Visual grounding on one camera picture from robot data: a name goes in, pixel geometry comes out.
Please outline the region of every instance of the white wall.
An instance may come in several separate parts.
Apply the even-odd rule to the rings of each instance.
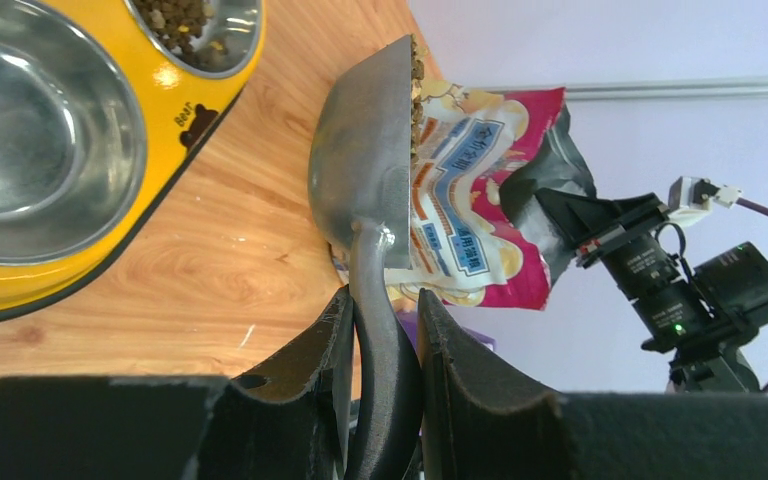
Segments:
[[[675,2],[491,0],[481,15],[473,2],[411,3],[447,78],[468,85],[768,74],[764,2],[697,2],[707,6],[682,12]],[[727,5],[732,13],[724,14]],[[507,47],[494,52],[494,44]],[[740,186],[768,205],[768,99],[593,102],[570,110],[573,138],[603,198],[655,192],[666,200],[677,177],[692,175]],[[744,240],[768,258],[768,219],[738,207],[716,211],[687,235],[691,265]],[[639,349],[648,332],[601,266],[571,266],[545,312],[454,315],[495,337],[514,366],[562,390],[663,391],[666,384],[671,357]],[[744,353],[763,384],[768,326]]]
[[[408,2],[447,78],[473,87],[768,75],[768,1]]]

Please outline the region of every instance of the purple object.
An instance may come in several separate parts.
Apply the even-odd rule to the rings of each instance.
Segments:
[[[410,338],[411,344],[413,345],[414,350],[416,350],[416,331],[417,331],[417,321],[418,321],[418,315],[417,312],[399,312],[396,314],[396,317],[399,319],[399,323],[402,324],[402,328],[405,329],[405,333],[408,334],[408,338]],[[482,333],[478,333],[476,331],[470,330],[468,328],[465,328],[467,332],[469,332],[470,335],[472,335],[472,338],[478,340],[481,342],[485,347],[489,348],[491,352],[496,351],[496,340],[494,340],[491,337],[488,337],[487,335],[484,335]]]

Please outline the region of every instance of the wooden table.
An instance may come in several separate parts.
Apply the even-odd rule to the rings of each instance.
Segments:
[[[104,275],[0,323],[0,376],[236,375],[325,307],[340,282],[307,201],[320,109],[337,76],[418,29],[405,0],[268,1],[237,105]]]

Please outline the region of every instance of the large metal bowl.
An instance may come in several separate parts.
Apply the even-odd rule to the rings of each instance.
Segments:
[[[45,5],[0,0],[0,265],[92,245],[145,166],[140,108],[104,49]]]
[[[124,0],[128,10],[151,43],[170,62],[185,71],[205,78],[226,78],[239,73],[251,61],[260,41],[263,19],[262,0],[204,0],[214,11],[213,17],[204,27],[204,33],[194,38],[192,46],[197,55],[209,54],[217,42],[221,43],[223,55],[215,56],[209,64],[197,65],[185,62],[180,48],[169,50],[157,39],[137,11],[134,0]]]

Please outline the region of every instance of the metal scoop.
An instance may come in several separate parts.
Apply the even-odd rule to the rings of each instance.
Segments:
[[[422,373],[387,298],[384,268],[410,266],[412,41],[406,35],[343,74],[310,154],[316,225],[351,250],[361,401],[346,479],[402,478],[422,421]]]

